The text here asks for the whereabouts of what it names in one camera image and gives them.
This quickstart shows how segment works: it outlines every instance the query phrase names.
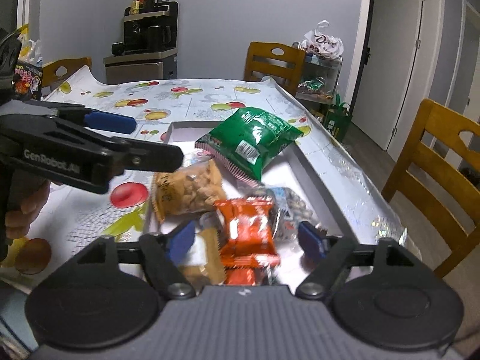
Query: human hand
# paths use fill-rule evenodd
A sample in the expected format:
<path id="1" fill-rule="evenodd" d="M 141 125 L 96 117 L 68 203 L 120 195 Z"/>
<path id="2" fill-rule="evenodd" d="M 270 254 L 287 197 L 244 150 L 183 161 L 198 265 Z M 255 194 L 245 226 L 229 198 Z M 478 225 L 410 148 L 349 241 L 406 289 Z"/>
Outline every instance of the human hand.
<path id="1" fill-rule="evenodd" d="M 45 181 L 40 188 L 25 198 L 20 211 L 9 211 L 5 215 L 6 236 L 10 239 L 22 238 L 30 230 L 30 224 L 37 219 L 50 194 L 50 182 Z"/>

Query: dove plastic bag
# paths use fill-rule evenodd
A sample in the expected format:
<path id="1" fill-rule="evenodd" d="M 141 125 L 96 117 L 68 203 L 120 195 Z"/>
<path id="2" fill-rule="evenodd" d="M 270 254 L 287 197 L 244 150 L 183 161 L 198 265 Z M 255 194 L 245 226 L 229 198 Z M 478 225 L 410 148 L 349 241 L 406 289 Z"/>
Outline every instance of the dove plastic bag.
<path id="1" fill-rule="evenodd" d="M 329 25 L 328 21 L 323 20 L 317 24 L 316 28 L 308 31 L 300 43 L 302 49 L 307 53 L 329 59 L 338 59 L 343 54 L 343 42 L 340 38 L 323 33 Z"/>

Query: chair backrest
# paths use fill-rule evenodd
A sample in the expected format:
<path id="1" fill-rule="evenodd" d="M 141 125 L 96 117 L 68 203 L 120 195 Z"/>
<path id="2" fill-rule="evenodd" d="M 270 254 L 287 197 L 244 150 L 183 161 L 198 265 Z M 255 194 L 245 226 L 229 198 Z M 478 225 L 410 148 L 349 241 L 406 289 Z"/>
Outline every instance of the chair backrest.
<path id="1" fill-rule="evenodd" d="M 453 149 L 477 171 L 480 153 L 469 150 L 460 139 L 460 132 L 480 135 L 480 125 L 430 99 L 424 99 L 405 142 L 405 146 L 387 180 L 382 196 L 390 202 L 396 191 L 405 195 L 430 221 L 452 251 L 435 269 L 441 278 L 453 270 L 480 242 L 480 191 L 457 169 L 422 142 L 425 132 Z M 452 212 L 426 189 L 409 171 L 416 164 L 440 184 L 473 220 L 475 229 L 469 235 Z"/>
<path id="2" fill-rule="evenodd" d="M 280 49 L 283 53 L 275 54 L 273 53 L 275 49 Z M 268 62 L 258 61 L 255 60 L 255 57 L 286 62 L 287 64 L 293 65 L 293 67 L 278 66 Z M 260 79 L 254 75 L 254 72 L 280 77 L 287 81 L 282 84 L 282 87 L 292 96 L 295 96 L 302 75 L 304 59 L 305 51 L 301 49 L 296 49 L 281 43 L 252 42 L 248 48 L 243 80 L 259 81 Z"/>
<path id="3" fill-rule="evenodd" d="M 89 56 L 76 59 L 61 59 L 59 61 L 51 62 L 43 66 L 42 87 L 51 86 L 55 83 L 60 83 L 69 78 L 78 69 L 87 65 L 92 70 L 92 58 Z M 59 68 L 64 67 L 63 71 L 66 72 L 57 75 Z"/>

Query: green package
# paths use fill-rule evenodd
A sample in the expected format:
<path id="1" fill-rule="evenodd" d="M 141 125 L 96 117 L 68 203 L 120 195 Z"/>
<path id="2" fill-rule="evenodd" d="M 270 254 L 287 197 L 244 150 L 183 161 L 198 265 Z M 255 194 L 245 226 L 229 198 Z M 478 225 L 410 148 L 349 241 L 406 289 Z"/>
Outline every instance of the green package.
<path id="1" fill-rule="evenodd" d="M 239 108 L 195 142 L 209 151 L 237 179 L 261 181 L 262 171 L 302 132 L 285 120 L 259 108 Z"/>

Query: black snack package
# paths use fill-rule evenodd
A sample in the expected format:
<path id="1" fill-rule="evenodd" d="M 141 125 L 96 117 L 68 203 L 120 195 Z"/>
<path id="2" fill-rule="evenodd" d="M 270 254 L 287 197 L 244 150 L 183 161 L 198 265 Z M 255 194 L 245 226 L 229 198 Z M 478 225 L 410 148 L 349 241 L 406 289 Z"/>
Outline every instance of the black snack package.
<path id="1" fill-rule="evenodd" d="M 13 89 L 18 100 L 40 100 L 43 69 L 28 62 L 18 61 L 13 76 Z"/>

